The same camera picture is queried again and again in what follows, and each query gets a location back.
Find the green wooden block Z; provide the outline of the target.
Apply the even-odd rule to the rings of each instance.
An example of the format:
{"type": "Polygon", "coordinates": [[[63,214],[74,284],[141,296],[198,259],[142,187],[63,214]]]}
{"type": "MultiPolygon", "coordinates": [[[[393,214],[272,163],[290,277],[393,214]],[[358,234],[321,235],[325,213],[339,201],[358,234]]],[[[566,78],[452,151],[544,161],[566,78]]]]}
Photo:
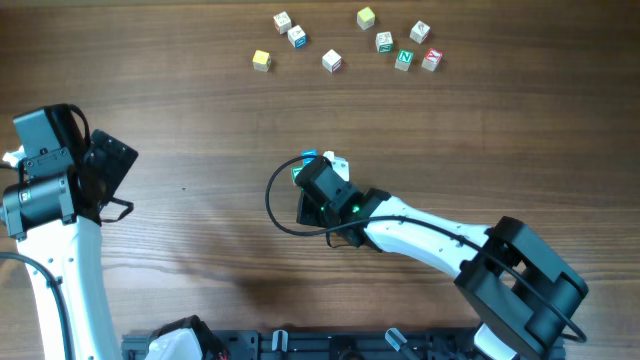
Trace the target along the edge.
{"type": "Polygon", "coordinates": [[[293,184],[296,184],[296,178],[299,175],[299,173],[302,171],[302,169],[303,169],[302,166],[293,167],[291,169],[291,177],[292,177],[293,184]]]}

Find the blue wooden letter block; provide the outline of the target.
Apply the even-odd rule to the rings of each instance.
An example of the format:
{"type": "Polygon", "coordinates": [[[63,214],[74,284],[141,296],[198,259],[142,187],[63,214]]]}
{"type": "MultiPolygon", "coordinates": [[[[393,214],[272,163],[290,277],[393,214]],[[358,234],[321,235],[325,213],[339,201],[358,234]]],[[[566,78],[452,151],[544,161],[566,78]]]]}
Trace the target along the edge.
{"type": "Polygon", "coordinates": [[[306,166],[318,155],[318,153],[316,149],[310,149],[302,151],[301,155],[304,156],[303,165],[306,166]]]}

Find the dark green block Z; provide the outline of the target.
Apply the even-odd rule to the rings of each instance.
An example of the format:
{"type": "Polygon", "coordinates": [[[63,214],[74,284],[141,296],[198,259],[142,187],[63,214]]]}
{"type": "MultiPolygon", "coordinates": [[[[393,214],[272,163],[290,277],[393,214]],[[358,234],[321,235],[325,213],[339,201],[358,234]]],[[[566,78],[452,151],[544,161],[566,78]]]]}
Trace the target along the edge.
{"type": "Polygon", "coordinates": [[[393,50],[394,41],[390,31],[380,32],[375,38],[376,50],[378,53],[389,53],[393,50]]]}

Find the yellow wooden block top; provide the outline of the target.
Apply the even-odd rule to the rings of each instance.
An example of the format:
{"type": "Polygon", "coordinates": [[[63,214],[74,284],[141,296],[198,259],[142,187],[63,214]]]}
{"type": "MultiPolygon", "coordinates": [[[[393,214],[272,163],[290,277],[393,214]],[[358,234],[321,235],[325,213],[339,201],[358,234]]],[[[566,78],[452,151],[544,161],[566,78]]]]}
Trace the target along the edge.
{"type": "Polygon", "coordinates": [[[367,30],[375,24],[375,13],[370,7],[365,7],[357,12],[356,21],[362,30],[367,30]]]}

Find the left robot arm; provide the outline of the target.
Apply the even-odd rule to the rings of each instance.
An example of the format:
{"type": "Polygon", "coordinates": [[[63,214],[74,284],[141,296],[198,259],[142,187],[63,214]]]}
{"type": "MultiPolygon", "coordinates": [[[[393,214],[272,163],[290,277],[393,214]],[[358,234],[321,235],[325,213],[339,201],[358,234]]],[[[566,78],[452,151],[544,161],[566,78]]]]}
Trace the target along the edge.
{"type": "Polygon", "coordinates": [[[73,104],[44,106],[13,120],[21,147],[4,169],[18,175],[1,198],[1,222],[15,239],[16,260],[29,270],[48,359],[222,359],[225,345],[197,316],[151,334],[118,340],[101,263],[102,210],[134,205],[115,193],[138,153],[90,129],[73,104]]]}

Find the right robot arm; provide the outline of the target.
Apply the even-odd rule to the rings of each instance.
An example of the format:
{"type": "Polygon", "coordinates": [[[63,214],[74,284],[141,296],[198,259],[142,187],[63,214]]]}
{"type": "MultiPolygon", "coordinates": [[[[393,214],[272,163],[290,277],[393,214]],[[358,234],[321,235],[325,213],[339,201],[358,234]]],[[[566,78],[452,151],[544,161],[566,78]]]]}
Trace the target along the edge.
{"type": "Polygon", "coordinates": [[[494,226],[447,220],[379,189],[361,192],[339,168],[316,158],[296,175],[298,223],[451,276],[482,320],[473,336],[482,355],[550,358],[588,287],[528,225],[507,216],[494,226]]]}

